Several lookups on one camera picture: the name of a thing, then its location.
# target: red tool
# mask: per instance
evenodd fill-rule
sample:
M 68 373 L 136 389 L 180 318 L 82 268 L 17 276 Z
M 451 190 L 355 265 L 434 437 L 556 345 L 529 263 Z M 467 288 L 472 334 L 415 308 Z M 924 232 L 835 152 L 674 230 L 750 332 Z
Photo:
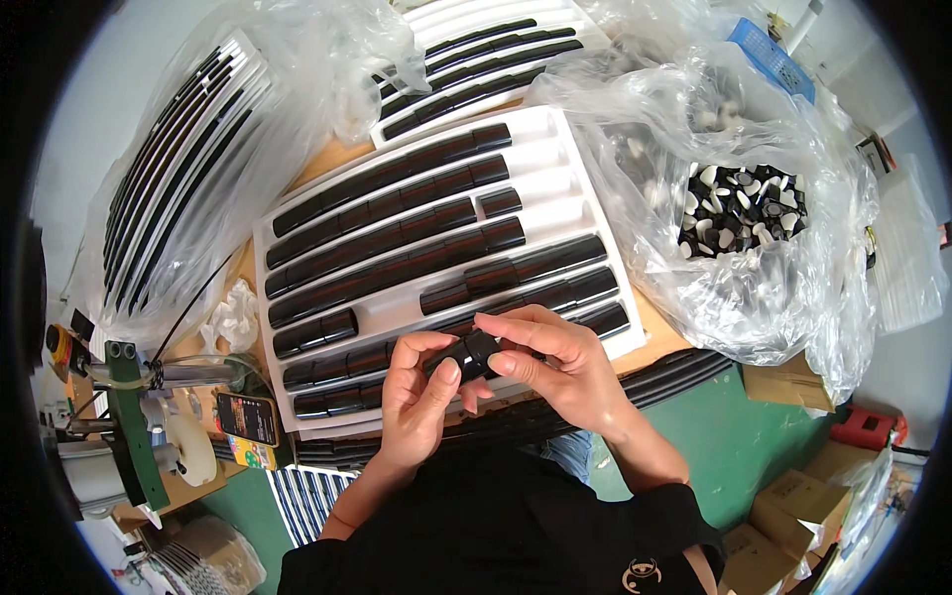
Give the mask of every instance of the red tool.
M 904 434 L 908 430 L 902 416 L 897 422 L 896 418 L 873 413 L 855 405 L 850 405 L 847 409 L 849 417 L 846 421 L 842 424 L 834 424 L 830 429 L 830 438 L 833 440 L 860 448 L 883 450 L 889 441 L 889 431 L 894 427 L 898 427 L 900 431 L 896 444 L 901 444 L 905 439 Z

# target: green metal bracket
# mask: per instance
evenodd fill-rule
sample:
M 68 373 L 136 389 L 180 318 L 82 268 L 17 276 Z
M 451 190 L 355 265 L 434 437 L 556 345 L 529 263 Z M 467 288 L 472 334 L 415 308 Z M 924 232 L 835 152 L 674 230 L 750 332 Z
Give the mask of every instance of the green metal bracket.
M 106 365 L 109 367 L 109 376 L 112 380 L 117 382 L 139 380 L 139 364 L 135 357 L 134 344 L 106 341 Z M 158 512 L 160 508 L 169 505 L 169 495 L 162 484 L 159 466 L 156 465 L 155 458 L 152 456 L 152 444 L 149 431 L 146 429 L 146 418 L 139 407 L 141 390 L 143 389 L 111 388 L 107 392 L 109 416 L 119 425 L 122 438 L 128 446 L 132 468 L 146 502 L 154 512 Z

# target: woman's right hand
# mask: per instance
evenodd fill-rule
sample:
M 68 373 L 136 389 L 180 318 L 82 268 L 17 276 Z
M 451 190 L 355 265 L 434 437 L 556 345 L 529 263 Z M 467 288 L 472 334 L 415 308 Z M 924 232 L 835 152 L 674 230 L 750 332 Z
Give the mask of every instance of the woman's right hand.
M 625 431 L 635 407 L 628 401 L 591 329 L 574 325 L 541 306 L 499 316 L 476 314 L 477 328 L 516 346 L 543 353 L 549 366 L 528 353 L 505 349 L 489 356 L 489 367 L 542 395 L 570 424 L 611 440 Z

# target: fingernail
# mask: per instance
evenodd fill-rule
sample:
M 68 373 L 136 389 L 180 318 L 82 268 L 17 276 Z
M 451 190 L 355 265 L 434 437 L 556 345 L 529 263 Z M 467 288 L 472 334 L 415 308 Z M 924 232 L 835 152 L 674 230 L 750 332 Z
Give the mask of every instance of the fingernail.
M 436 367 L 436 373 L 443 382 L 454 383 L 460 375 L 460 367 L 456 365 L 456 360 L 447 357 Z
M 493 353 L 486 362 L 499 374 L 511 373 L 516 368 L 516 361 L 502 353 Z

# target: crumpled paper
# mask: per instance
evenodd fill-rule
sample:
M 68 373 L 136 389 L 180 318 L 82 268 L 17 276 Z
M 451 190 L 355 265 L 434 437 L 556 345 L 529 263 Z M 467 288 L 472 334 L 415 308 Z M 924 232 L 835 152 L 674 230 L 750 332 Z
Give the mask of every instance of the crumpled paper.
M 208 322 L 199 327 L 205 339 L 206 353 L 219 353 L 218 337 L 225 337 L 232 353 L 251 349 L 258 339 L 258 297 L 248 282 L 238 279 L 228 291 L 225 301 L 215 307 Z

